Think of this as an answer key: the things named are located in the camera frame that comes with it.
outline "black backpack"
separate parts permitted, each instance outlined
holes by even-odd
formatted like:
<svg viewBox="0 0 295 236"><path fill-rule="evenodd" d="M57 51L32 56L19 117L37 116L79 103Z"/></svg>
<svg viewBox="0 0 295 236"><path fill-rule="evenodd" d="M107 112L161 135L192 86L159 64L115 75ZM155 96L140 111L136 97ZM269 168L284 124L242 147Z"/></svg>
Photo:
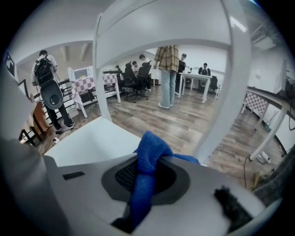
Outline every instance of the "black backpack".
<svg viewBox="0 0 295 236"><path fill-rule="evenodd" d="M36 82L40 87L43 87L54 78L53 66L47 56L48 55L46 55L39 61L37 60L35 65L34 75L36 78Z"/></svg>

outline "plaid shirt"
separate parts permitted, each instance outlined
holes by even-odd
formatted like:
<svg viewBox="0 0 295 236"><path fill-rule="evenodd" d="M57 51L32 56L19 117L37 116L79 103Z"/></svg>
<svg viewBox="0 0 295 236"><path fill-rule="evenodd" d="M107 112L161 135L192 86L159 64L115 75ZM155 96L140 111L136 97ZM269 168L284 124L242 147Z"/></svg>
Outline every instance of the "plaid shirt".
<svg viewBox="0 0 295 236"><path fill-rule="evenodd" d="M160 62L159 69L166 71L178 71L179 45L159 47L155 56L155 61Z"/></svg>

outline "black sign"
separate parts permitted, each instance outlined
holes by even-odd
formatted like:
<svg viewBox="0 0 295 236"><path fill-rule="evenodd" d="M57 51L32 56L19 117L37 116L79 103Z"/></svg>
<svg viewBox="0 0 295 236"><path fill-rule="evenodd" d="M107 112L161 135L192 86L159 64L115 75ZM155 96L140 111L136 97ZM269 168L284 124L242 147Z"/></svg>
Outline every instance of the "black sign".
<svg viewBox="0 0 295 236"><path fill-rule="evenodd" d="M15 63L11 59L11 55L9 54L9 52L7 52L6 54L5 64L8 71L12 74L13 77L15 77L15 74L14 74Z"/></svg>

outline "light blue jeans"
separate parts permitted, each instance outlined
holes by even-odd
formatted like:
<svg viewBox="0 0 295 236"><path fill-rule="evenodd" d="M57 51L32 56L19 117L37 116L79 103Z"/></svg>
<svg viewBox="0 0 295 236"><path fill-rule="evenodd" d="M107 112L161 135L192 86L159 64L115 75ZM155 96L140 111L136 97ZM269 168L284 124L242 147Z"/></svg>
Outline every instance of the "light blue jeans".
<svg viewBox="0 0 295 236"><path fill-rule="evenodd" d="M176 72L161 70L161 80L162 80L161 106L170 107L173 105L173 102L174 102Z"/></svg>

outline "blue towel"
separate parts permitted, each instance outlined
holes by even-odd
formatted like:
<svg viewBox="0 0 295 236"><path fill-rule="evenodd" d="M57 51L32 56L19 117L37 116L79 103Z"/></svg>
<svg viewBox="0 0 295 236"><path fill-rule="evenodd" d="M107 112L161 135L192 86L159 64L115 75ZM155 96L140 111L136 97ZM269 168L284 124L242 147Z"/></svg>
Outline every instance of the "blue towel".
<svg viewBox="0 0 295 236"><path fill-rule="evenodd" d="M150 131L145 132L135 152L138 158L138 175L130 200L130 213L133 225L137 227L151 209L158 159L162 156L173 156L197 164L199 161L192 156L173 154L168 144Z"/></svg>

